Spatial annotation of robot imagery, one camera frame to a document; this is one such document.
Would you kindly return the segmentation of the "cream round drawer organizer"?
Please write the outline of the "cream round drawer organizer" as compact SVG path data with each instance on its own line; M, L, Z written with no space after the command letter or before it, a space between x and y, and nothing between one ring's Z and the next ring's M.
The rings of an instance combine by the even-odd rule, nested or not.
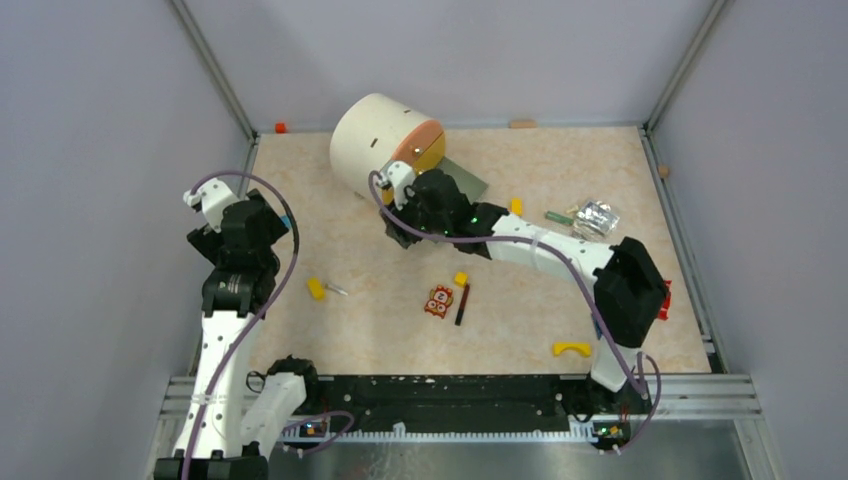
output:
M361 196L368 194L367 179L393 161L402 161L418 173L439 169L450 175L472 202L488 184L447 157L446 133L433 117L380 93L354 103L332 132L329 161L334 176Z

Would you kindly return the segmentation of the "white glue tube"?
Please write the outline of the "white glue tube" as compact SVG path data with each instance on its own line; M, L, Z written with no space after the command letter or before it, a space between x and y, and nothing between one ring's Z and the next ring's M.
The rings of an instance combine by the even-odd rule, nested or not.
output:
M324 283L323 286L324 286L325 289L332 291L336 294L339 294L339 295L342 295L342 296L348 296L349 295L349 293L346 290L344 290L343 288L341 288L341 287L339 287L335 284Z

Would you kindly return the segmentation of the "dark red lip gloss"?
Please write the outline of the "dark red lip gloss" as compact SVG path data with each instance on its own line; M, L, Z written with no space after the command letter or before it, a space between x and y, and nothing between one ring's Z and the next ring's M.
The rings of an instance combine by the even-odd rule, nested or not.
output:
M459 306L458 306L458 309L457 309L457 312L456 312L456 317L455 317L455 320L454 320L454 325L457 326L457 327L459 327L462 324L464 314L465 314L465 310L466 310L468 297L469 297L469 293L470 293L470 288L471 288L471 285L469 283L466 283L463 287L462 295L460 297L460 303L459 303Z

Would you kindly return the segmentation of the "clear plastic wrapper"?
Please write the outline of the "clear plastic wrapper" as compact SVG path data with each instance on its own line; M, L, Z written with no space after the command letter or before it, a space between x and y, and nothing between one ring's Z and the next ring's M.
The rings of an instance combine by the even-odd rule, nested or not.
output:
M574 212L572 235L583 240L606 240L619 222L620 216L608 203L587 200Z

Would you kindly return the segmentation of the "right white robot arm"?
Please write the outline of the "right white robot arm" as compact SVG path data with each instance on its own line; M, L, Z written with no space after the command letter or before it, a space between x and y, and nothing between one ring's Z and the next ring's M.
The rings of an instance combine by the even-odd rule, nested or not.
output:
M387 235L403 248L447 243L573 282L601 334L586 385L589 404L614 411L626 400L626 385L647 394L643 345L670 292L642 242L625 237L610 245L542 228L504 207L470 202L441 170L418 174L400 161L370 172L367 185Z

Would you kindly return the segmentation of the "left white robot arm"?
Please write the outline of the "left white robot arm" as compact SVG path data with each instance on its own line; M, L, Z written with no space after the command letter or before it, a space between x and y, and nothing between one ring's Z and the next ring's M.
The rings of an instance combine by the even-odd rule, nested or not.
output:
M293 212L267 181L278 214L258 190L242 196L211 173L185 192L184 202L205 218L188 242L213 266L201 288L202 338L183 429L170 454L155 461L156 479L266 479L287 421L319 404L320 386L291 371L273 373L251 407L246 379L259 324L291 278L298 255L283 267L274 244L300 236Z

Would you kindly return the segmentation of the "small yellow cube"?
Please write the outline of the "small yellow cube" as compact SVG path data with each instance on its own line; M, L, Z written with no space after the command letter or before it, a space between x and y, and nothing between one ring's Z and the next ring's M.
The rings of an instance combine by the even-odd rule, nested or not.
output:
M466 272L459 271L455 274L453 281L458 287L465 288L468 285L469 276Z

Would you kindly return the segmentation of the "yellow rectangular block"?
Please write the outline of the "yellow rectangular block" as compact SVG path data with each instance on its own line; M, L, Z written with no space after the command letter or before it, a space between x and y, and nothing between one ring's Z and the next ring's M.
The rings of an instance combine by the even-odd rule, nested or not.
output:
M512 198L509 203L508 210L511 214L521 216L523 213L523 204L520 198Z

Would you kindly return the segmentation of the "yellow wedge block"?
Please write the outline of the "yellow wedge block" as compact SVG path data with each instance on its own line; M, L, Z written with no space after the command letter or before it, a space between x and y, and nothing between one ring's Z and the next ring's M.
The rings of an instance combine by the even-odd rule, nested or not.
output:
M315 301L321 301L326 297L326 290L321 282L321 280L317 277L310 277L306 282L308 291L310 296Z

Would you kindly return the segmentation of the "red owl number toy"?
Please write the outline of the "red owl number toy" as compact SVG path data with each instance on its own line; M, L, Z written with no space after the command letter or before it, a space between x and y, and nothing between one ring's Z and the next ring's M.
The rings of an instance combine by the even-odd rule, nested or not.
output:
M424 312L444 319L453 301L453 289L444 285L437 285L429 292L429 297L424 305Z

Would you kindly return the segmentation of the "yellow arch block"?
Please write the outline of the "yellow arch block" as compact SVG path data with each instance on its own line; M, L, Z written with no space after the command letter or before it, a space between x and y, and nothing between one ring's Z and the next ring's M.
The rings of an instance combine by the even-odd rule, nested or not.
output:
M559 357L566 353L574 353L581 358L590 358L592 346L583 342L556 342L552 345L552 355Z

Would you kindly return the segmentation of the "red horseshoe toy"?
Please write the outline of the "red horseshoe toy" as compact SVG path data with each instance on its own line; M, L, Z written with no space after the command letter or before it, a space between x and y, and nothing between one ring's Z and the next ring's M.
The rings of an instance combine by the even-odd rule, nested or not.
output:
M663 304L661 305L661 308L660 308L658 315L657 315L657 319L661 320L661 321L667 321L668 320L669 308L670 308L671 299L672 299L672 294L671 294L672 281L671 280L665 280L664 284L665 284L666 295L665 295Z

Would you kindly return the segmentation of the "wooden peg at wall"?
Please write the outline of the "wooden peg at wall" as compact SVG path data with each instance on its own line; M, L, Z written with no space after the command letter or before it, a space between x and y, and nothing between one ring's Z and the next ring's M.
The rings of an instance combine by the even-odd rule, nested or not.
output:
M516 119L511 120L508 124L510 129L533 129L538 126L533 119Z

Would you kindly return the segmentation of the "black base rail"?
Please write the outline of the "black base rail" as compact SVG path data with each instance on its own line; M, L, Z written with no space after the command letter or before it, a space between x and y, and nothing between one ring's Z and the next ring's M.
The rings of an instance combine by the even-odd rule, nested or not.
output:
M361 433L402 423L411 433L501 434L565 432L649 409L632 387L611 393L585 375L337 375L308 382L296 412L347 411Z

